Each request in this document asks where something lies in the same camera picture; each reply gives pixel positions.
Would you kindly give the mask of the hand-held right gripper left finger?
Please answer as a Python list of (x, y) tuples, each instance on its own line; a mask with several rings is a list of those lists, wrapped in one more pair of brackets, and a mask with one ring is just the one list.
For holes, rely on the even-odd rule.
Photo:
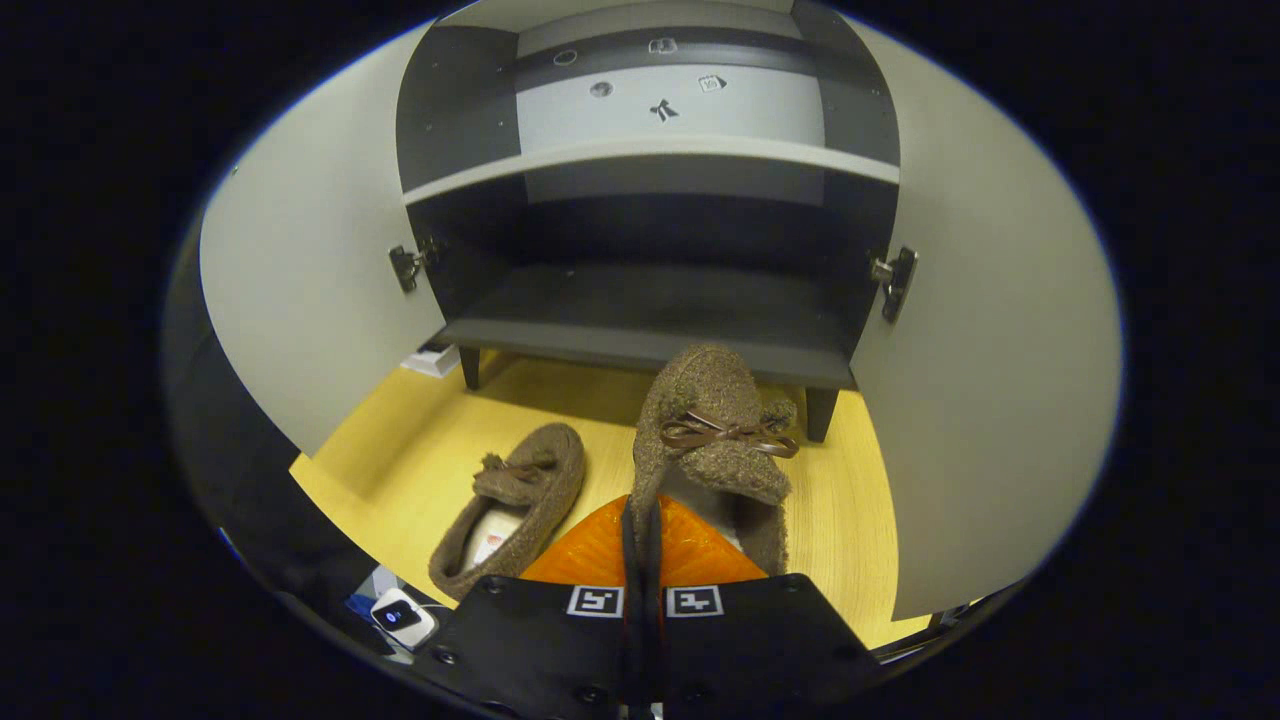
[(627, 496), (567, 534), (600, 530), (602, 562), (563, 583), (484, 577), (411, 665), (489, 719), (635, 719), (643, 693), (643, 580)]

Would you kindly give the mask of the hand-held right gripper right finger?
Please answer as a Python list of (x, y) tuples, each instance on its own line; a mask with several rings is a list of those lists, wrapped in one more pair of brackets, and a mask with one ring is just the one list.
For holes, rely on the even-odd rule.
[(643, 525), (643, 717), (831, 719), (881, 679), (808, 577), (664, 585), (660, 510)]

